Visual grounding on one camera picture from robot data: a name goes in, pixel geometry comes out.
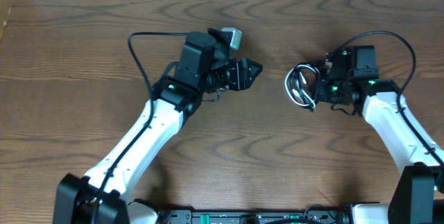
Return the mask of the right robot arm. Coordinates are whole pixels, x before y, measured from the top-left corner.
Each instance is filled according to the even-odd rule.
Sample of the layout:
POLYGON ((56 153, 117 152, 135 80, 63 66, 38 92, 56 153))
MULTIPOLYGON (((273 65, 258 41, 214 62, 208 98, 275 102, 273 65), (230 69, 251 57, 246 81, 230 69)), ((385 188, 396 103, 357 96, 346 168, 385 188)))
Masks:
POLYGON ((443 149, 427 134, 393 80, 379 78, 373 46, 349 46, 315 62, 316 100, 352 105, 393 158, 400 180, 388 204, 351 205, 344 223, 442 223, 443 149))

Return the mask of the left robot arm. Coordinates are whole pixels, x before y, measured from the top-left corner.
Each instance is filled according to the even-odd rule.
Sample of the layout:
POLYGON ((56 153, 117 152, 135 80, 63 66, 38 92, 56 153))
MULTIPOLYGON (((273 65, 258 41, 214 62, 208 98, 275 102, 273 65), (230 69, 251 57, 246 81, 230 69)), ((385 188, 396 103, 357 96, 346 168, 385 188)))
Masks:
POLYGON ((204 94, 249 89, 263 66, 236 60, 242 33, 210 28, 183 33, 180 59, 154 84, 142 113, 121 141, 83 177, 70 173, 56 190, 54 223, 156 223, 159 214, 133 202, 133 191, 165 143, 176 135, 204 101, 204 94))

